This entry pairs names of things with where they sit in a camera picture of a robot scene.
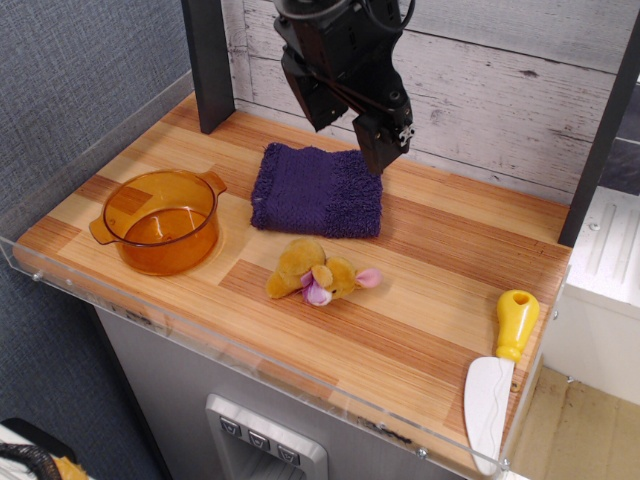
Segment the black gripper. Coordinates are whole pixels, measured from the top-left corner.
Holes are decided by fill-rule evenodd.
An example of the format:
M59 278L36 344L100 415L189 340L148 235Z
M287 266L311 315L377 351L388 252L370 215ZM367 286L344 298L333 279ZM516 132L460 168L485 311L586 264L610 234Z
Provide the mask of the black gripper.
M276 1L281 65L316 132L349 109L368 170L382 175L409 150L413 113L393 51L414 13L397 1Z

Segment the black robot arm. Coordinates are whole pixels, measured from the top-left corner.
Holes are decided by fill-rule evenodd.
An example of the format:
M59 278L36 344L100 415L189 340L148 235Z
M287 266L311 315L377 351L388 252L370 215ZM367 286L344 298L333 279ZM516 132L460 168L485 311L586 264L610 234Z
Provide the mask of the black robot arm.
M277 1L281 65L307 120L320 131L348 110L371 173L408 152L413 110L393 51L414 8L396 1Z

